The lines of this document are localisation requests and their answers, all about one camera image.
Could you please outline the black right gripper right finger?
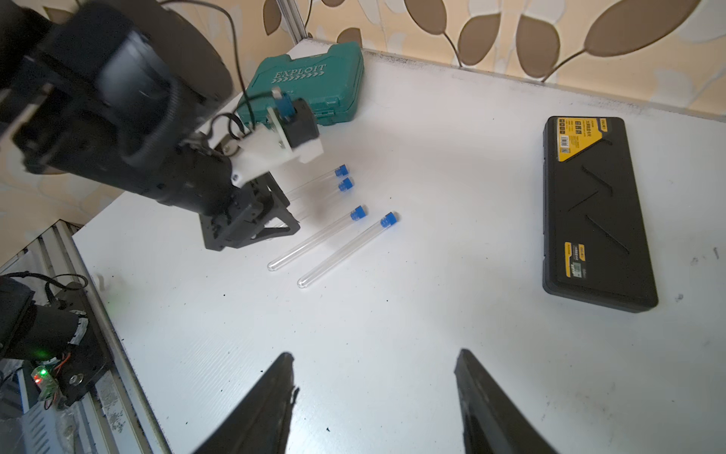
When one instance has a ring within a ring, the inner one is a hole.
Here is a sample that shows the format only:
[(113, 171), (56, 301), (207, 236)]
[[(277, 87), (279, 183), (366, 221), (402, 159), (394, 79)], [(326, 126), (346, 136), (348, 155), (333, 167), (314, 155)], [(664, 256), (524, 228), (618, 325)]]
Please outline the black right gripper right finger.
[(553, 453), (493, 377), (468, 349), (455, 367), (467, 453)]

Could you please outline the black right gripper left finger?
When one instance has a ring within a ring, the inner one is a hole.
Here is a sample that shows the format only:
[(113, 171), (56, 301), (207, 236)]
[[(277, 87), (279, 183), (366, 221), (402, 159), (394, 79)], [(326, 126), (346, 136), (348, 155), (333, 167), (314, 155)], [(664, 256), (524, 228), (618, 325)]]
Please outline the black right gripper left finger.
[(293, 362), (287, 352), (278, 356), (196, 452), (284, 454), (298, 397)]

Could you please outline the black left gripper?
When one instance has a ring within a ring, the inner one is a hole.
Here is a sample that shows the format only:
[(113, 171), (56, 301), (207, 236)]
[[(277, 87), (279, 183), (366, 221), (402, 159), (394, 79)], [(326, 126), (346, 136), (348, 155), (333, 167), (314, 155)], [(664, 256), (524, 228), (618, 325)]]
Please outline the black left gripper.
[(290, 201), (270, 172), (233, 187), (228, 205), (213, 216), (200, 216), (206, 249), (221, 252), (257, 242), (292, 236), (300, 223), (289, 212)]

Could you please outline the clear test tube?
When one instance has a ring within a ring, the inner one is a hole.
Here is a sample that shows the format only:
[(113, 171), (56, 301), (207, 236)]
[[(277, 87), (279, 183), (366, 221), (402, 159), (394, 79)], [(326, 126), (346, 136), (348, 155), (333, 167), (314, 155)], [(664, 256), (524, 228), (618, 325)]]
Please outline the clear test tube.
[(332, 238), (332, 236), (336, 236), (338, 233), (342, 232), (346, 228), (356, 224), (358, 221), (352, 221), (350, 218), (350, 213), (330, 223), (329, 225), (321, 229), (321, 231), (313, 234), (309, 238), (303, 240), (302, 242), (291, 248), (286, 253), (283, 253), (283, 255), (280, 255), (276, 259), (270, 261), (267, 265), (268, 271), (279, 271), (281, 268), (284, 268), (291, 262), (297, 260), (306, 253), (309, 253), (329, 238)]
[(344, 198), (348, 193), (350, 193), (352, 189), (348, 190), (347, 192), (340, 192), (338, 190), (338, 185), (332, 185), (332, 187), (321, 189), (317, 193), (314, 193), (310, 198), (305, 200), (301, 206), (297, 206), (295, 209), (292, 209), (291, 213), (293, 217), (295, 217), (295, 219), (298, 219), (298, 221), (302, 221), (309, 215), (319, 213), (323, 211), (323, 208), (327, 208), (329, 205), (336, 204), (341, 198)]
[(335, 251), (330, 255), (330, 257), (327, 257), (324, 261), (321, 261), (319, 265), (317, 265), (314, 269), (312, 269), (310, 272), (307, 272), (304, 274), (298, 281), (297, 281), (297, 287), (299, 289), (307, 289), (310, 286), (312, 286), (314, 283), (316, 283), (318, 280), (320, 280), (325, 274), (328, 274), (331, 272), (336, 266), (340, 265), (344, 260), (349, 258), (351, 255), (353, 255), (355, 252), (366, 246), (368, 243), (373, 241), (375, 238), (380, 236), (383, 232), (391, 229), (391, 227), (387, 229), (383, 229), (378, 221), (378, 223), (370, 226), (365, 231), (363, 231), (361, 234), (350, 240), (348, 243), (343, 245), (338, 251)]
[(306, 196), (322, 187), (330, 187), (330, 185), (338, 185), (343, 179), (347, 178), (350, 175), (350, 172), (349, 172), (349, 174), (345, 177), (337, 177), (334, 174), (335, 169), (336, 168), (305, 183), (304, 185), (301, 185), (300, 187), (297, 187), (297, 188), (292, 189), (291, 191), (287, 192), (287, 198), (291, 202), (294, 202), (294, 201), (302, 198), (303, 196)]

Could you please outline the blue stopper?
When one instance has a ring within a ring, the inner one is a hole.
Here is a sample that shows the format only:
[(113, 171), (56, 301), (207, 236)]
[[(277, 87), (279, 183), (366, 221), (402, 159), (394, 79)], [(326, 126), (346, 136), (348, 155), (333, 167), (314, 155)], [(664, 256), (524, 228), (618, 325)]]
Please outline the blue stopper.
[(362, 205), (357, 206), (350, 213), (350, 218), (352, 221), (360, 221), (361, 219), (364, 219), (366, 216), (367, 216), (367, 211)]
[(380, 225), (383, 229), (387, 229), (389, 227), (392, 227), (398, 222), (397, 215), (393, 212), (387, 213), (382, 219), (380, 219)]
[(345, 178), (338, 184), (338, 190), (340, 192), (347, 192), (354, 187), (354, 183), (349, 179)]
[(342, 165), (334, 170), (334, 174), (337, 177), (345, 177), (349, 174), (349, 170), (348, 170), (347, 166)]

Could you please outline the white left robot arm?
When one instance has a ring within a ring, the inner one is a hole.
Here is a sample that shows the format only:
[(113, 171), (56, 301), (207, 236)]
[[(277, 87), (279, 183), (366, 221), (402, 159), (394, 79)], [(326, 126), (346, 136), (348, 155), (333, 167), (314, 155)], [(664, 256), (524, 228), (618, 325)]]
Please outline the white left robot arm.
[(32, 174), (69, 173), (196, 213), (206, 248), (239, 249), (300, 224), (253, 151), (292, 151), (319, 130), (309, 105), (268, 92), (272, 130), (238, 120), (238, 151), (211, 146), (232, 94), (215, 47), (156, 1), (89, 1), (57, 25), (1, 5), (1, 132)]

